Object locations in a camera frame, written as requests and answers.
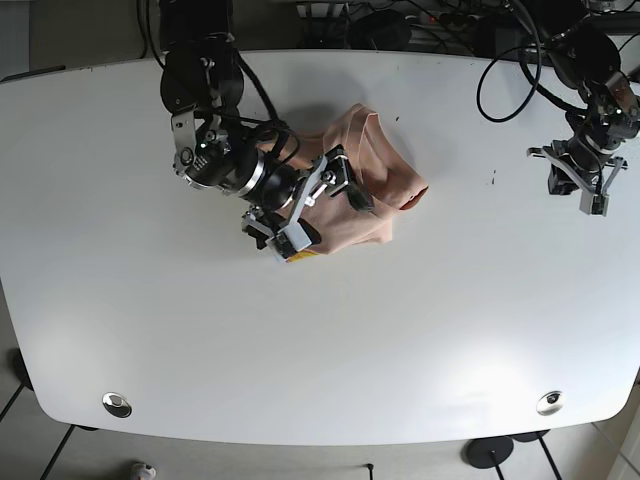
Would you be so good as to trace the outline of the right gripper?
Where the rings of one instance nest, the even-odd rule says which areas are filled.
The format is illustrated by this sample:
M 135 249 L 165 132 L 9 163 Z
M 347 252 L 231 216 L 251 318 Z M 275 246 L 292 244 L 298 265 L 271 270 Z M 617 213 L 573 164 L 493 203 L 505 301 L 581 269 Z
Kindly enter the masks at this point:
M 302 218 L 302 213 L 323 195 L 345 195 L 358 212 L 372 212 L 375 208 L 370 192 L 355 183 L 355 173 L 342 145 L 319 156 L 303 170 L 269 160 L 258 150 L 245 155 L 239 163 L 239 197 L 251 204 L 242 217 L 242 231 L 256 240 L 260 250 L 268 247 L 268 238 L 295 222 L 302 226 L 311 246 L 319 245 L 321 234 Z

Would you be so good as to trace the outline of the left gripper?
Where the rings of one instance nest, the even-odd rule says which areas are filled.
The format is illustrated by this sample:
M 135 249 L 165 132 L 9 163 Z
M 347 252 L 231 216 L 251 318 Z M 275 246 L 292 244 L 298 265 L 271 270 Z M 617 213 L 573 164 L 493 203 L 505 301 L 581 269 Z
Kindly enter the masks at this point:
M 531 147 L 527 155 L 544 158 L 551 164 L 547 186 L 550 195 L 567 196 L 574 191 L 606 193 L 613 180 L 628 168 L 615 150 L 601 149 L 589 136 L 574 135 L 570 140 L 554 140 L 550 145 Z

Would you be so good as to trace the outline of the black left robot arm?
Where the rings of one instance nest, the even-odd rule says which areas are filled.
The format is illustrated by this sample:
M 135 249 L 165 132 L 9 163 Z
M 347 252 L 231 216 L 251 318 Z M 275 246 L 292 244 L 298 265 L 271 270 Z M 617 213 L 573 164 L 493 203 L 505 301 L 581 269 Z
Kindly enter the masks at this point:
M 627 162 L 617 150 L 639 135 L 639 97 L 622 70 L 620 49 L 597 25 L 599 11 L 583 1 L 445 1 L 436 11 L 412 2 L 403 12 L 398 2 L 370 2 L 370 14 L 352 23 L 346 43 L 353 49 L 404 50 L 420 29 L 434 48 L 456 45 L 487 58 L 492 66 L 517 62 L 529 85 L 521 104 L 496 117 L 494 124 L 519 116 L 540 95 L 564 113 L 572 130 L 528 155 L 550 163 L 548 191 L 554 196 L 581 194 L 581 210 L 604 216 L 609 188 Z

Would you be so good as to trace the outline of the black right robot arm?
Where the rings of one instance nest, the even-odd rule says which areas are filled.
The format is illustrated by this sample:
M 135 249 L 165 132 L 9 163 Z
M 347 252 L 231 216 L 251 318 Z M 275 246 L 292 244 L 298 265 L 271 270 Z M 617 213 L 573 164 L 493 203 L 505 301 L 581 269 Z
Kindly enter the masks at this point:
M 304 168 L 292 166 L 299 136 L 278 115 L 241 57 L 229 1 L 162 1 L 158 44 L 160 95 L 171 115 L 175 174 L 195 189 L 217 188 L 249 203 L 242 230 L 259 250 L 287 261 L 321 241 L 303 219 L 321 195 L 345 195 L 356 211 L 372 208 L 343 146 Z

